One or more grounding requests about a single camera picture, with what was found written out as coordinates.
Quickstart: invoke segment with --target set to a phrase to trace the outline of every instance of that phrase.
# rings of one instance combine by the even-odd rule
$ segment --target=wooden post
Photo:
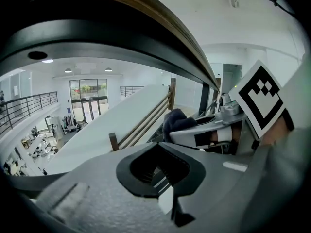
[[[175,91],[176,91],[176,78],[171,78],[169,107],[168,107],[170,111],[174,108]]]
[[[119,150],[119,145],[118,145],[118,142],[117,142],[116,134],[115,133],[110,133],[109,134],[109,139],[110,139],[110,143],[111,143],[111,146],[112,146],[112,150],[113,151]]]

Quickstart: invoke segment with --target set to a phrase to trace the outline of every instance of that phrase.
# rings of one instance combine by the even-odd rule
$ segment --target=fluorescent light
[[[52,63],[54,60],[43,60],[43,63]]]

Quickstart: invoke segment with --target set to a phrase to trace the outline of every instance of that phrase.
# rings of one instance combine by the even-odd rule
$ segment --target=glass door
[[[82,102],[82,105],[87,123],[90,123],[100,115],[98,100]]]

